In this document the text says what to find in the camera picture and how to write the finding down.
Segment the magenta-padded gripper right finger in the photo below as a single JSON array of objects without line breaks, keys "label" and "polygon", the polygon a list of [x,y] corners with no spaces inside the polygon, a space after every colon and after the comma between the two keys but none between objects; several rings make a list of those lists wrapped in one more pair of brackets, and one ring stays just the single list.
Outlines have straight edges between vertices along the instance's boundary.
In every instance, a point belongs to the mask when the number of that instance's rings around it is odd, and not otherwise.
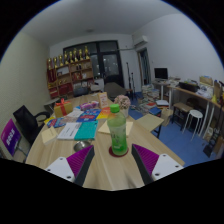
[{"label": "magenta-padded gripper right finger", "polygon": [[132,145],[131,153],[145,185],[182,169],[168,154],[158,155],[137,144]]}]

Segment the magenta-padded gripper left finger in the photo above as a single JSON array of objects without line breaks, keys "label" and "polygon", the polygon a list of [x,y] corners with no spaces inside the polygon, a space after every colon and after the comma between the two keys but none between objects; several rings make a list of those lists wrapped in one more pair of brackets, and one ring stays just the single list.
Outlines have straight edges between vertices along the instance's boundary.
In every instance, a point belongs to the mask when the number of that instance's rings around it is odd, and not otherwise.
[{"label": "magenta-padded gripper left finger", "polygon": [[46,171],[82,186],[94,155],[94,146],[90,145],[67,158],[59,157],[46,168]]}]

